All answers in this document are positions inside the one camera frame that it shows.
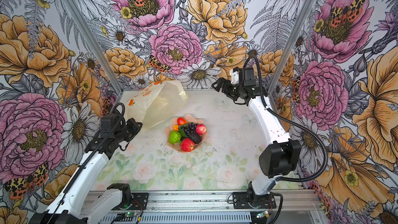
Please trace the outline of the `translucent cream plastic bag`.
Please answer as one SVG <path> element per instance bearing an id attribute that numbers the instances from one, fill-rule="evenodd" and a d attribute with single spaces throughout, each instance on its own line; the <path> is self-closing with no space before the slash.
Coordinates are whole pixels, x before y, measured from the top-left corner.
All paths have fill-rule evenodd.
<path id="1" fill-rule="evenodd" d="M 141 122 L 151 129 L 177 113 L 187 100 L 181 82 L 165 80 L 151 83 L 140 91 L 126 91 L 120 103 L 125 105 L 125 119 Z"/>

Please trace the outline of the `red apple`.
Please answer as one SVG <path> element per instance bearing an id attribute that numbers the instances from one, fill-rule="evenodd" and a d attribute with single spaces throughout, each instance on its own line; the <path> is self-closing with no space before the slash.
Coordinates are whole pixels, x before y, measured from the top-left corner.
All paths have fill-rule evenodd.
<path id="1" fill-rule="evenodd" d="M 198 124 L 196 127 L 196 134 L 198 135 L 204 135 L 207 133 L 207 128 L 203 124 Z"/>

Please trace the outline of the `pink scalloped fruit plate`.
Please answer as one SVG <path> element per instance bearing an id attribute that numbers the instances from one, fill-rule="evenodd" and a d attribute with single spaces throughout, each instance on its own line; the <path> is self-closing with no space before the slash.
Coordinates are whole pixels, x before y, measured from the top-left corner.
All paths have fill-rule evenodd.
<path id="1" fill-rule="evenodd" d="M 164 133 L 167 146 L 182 153 L 198 150 L 208 135 L 204 120 L 192 115 L 173 118 Z"/>

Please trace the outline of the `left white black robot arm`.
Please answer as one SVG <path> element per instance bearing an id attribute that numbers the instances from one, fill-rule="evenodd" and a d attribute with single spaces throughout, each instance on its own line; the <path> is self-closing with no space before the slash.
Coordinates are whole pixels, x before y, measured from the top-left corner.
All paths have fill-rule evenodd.
<path id="1" fill-rule="evenodd" d="M 101 119 L 100 129 L 85 149 L 85 154 L 66 186 L 41 214 L 34 214 L 31 224 L 97 224 L 116 207 L 128 208 L 133 203 L 128 184 L 115 183 L 91 203 L 83 205 L 97 177 L 111 160 L 121 143 L 136 137 L 143 124 L 122 114 L 112 113 Z"/>

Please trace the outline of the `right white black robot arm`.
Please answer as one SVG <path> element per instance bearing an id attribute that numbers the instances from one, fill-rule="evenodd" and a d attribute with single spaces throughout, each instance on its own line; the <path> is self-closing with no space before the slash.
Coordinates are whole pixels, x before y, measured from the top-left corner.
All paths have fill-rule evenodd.
<path id="1" fill-rule="evenodd" d="M 300 142 L 294 141 L 280 124 L 280 116 L 272 111 L 261 83 L 256 81 L 253 68 L 234 68 L 231 79 L 220 78 L 211 85 L 224 93 L 235 104 L 244 105 L 255 114 L 265 136 L 265 149 L 259 156 L 261 172 L 249 183 L 244 204 L 261 207 L 272 200 L 271 190 L 281 177 L 294 171 L 301 151 Z"/>

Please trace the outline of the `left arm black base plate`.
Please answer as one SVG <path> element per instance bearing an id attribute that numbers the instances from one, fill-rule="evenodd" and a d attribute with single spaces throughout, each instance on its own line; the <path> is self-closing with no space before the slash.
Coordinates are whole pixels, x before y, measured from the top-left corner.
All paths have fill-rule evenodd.
<path id="1" fill-rule="evenodd" d="M 113 211 L 146 210 L 148 198 L 148 193 L 133 192 L 129 195 L 123 194 L 121 203 L 114 207 Z"/>

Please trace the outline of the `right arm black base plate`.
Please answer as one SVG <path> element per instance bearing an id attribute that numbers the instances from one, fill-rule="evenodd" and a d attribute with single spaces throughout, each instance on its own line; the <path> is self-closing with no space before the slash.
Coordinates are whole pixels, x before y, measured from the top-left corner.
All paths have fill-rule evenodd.
<path id="1" fill-rule="evenodd" d="M 235 209 L 275 209 L 277 207 L 272 195 L 258 196 L 250 192 L 233 192 L 232 204 Z"/>

